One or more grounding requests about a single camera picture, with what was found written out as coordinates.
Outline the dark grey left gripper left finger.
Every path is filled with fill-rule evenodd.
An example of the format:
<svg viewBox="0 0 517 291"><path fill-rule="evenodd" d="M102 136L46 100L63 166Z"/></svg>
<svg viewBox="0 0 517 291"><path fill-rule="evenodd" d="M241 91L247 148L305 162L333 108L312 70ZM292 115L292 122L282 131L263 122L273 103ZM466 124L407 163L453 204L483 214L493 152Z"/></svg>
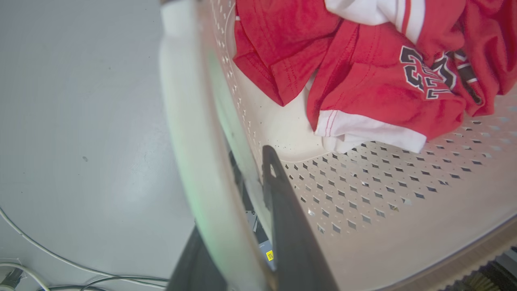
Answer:
<svg viewBox="0 0 517 291"><path fill-rule="evenodd" d="M195 226L168 282L167 291L227 291L228 285L212 261Z"/></svg>

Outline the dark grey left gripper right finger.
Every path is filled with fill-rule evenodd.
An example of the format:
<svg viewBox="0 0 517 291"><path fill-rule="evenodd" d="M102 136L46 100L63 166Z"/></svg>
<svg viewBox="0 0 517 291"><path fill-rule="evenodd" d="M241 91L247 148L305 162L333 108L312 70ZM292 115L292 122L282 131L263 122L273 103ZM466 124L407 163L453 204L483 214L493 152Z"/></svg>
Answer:
<svg viewBox="0 0 517 291"><path fill-rule="evenodd" d="M263 147L263 193L272 217L277 289L337 291L338 285L282 162L269 145Z"/></svg>

